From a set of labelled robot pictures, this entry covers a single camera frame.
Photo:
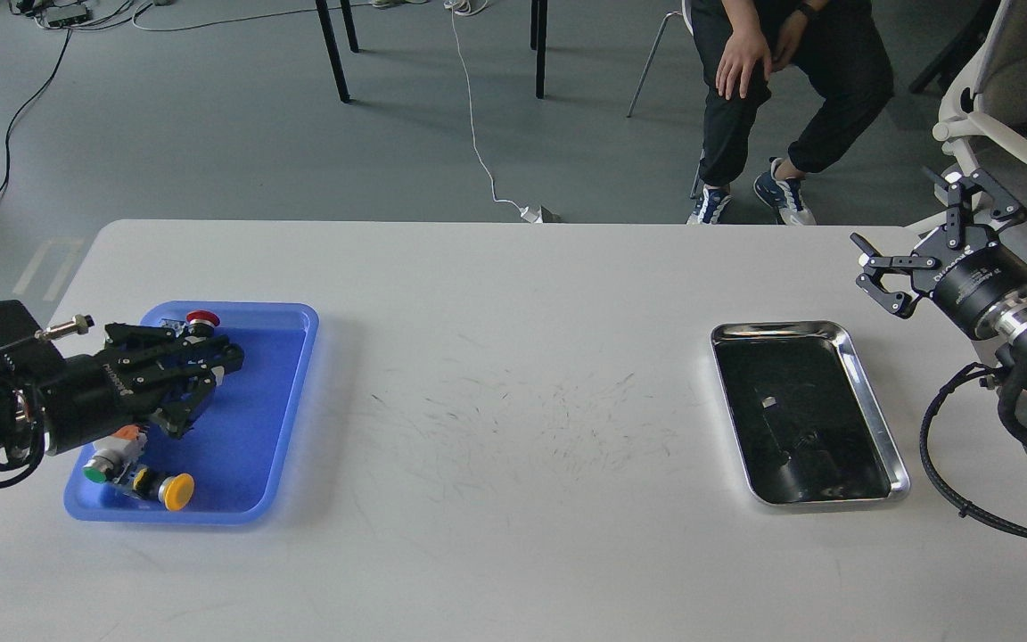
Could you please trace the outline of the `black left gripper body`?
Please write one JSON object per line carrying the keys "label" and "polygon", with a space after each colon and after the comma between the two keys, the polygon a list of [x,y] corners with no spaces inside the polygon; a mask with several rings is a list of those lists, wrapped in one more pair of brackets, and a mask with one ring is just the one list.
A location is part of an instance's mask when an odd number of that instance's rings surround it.
{"label": "black left gripper body", "polygon": [[48,455],[60,455],[144,420],[162,405],[163,386],[138,386],[109,361],[78,355],[37,384]]}

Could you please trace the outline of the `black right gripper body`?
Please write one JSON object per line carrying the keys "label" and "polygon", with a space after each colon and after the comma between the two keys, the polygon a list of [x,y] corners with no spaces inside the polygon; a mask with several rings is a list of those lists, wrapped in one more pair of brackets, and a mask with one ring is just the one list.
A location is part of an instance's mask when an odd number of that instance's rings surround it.
{"label": "black right gripper body", "polygon": [[918,256],[933,261],[918,271],[918,292],[969,340],[1018,341],[1027,332],[1027,264],[987,225],[969,225],[962,236],[952,246],[938,227],[918,243]]}

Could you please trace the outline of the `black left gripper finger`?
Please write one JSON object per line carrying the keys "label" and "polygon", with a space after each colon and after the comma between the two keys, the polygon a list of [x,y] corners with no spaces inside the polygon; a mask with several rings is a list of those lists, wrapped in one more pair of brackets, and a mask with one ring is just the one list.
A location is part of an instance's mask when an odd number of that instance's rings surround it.
{"label": "black left gripper finger", "polygon": [[127,324],[106,325],[105,332],[103,377],[113,386],[172,385],[202,374],[221,379],[243,366],[244,350],[224,334]]}
{"label": "black left gripper finger", "polygon": [[164,398],[148,416],[148,423],[159,427],[172,439],[183,439],[207,410],[218,381],[214,374],[196,375],[189,383]]}

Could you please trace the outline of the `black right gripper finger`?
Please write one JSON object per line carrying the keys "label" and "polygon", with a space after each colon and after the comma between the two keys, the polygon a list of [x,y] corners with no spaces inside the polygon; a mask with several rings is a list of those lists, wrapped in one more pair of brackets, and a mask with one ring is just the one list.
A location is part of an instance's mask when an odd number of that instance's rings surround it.
{"label": "black right gripper finger", "polygon": [[867,293],[885,312],[895,317],[910,318],[922,295],[910,296],[907,292],[889,292],[882,279],[888,274],[913,276],[917,271],[936,271],[939,261],[920,255],[884,256],[868,239],[859,233],[851,233],[850,240],[861,251],[861,273],[855,277],[855,286]]}
{"label": "black right gripper finger", "polygon": [[945,191],[944,219],[926,236],[942,251],[997,243],[999,232],[1027,222],[1027,207],[986,169],[975,169],[969,176],[958,172],[951,178],[929,168],[924,174]]}

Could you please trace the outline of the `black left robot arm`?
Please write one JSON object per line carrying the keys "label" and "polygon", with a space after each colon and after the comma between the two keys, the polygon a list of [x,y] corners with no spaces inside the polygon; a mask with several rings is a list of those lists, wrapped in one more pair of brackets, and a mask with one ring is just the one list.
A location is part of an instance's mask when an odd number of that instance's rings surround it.
{"label": "black left robot arm", "polygon": [[54,348],[93,325],[76,316],[44,328],[20,301],[0,300],[0,489],[28,478],[45,455],[93,444],[86,479],[182,509],[194,480],[142,462],[148,427],[175,439],[191,431],[244,352],[203,309],[179,326],[106,325],[94,355],[65,358]]}

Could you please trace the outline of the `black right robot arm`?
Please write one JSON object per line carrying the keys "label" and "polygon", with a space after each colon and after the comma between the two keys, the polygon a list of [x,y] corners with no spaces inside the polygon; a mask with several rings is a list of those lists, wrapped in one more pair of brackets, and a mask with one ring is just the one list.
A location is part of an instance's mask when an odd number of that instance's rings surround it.
{"label": "black right robot arm", "polygon": [[994,225],[1027,222],[1024,207],[985,169],[946,182],[944,223],[907,256],[885,256],[863,235],[857,284],[896,317],[912,316],[929,300],[969,340],[1002,337],[998,418],[1027,448],[1027,426],[1016,418],[1016,401],[1027,391],[1027,263],[999,240]]}

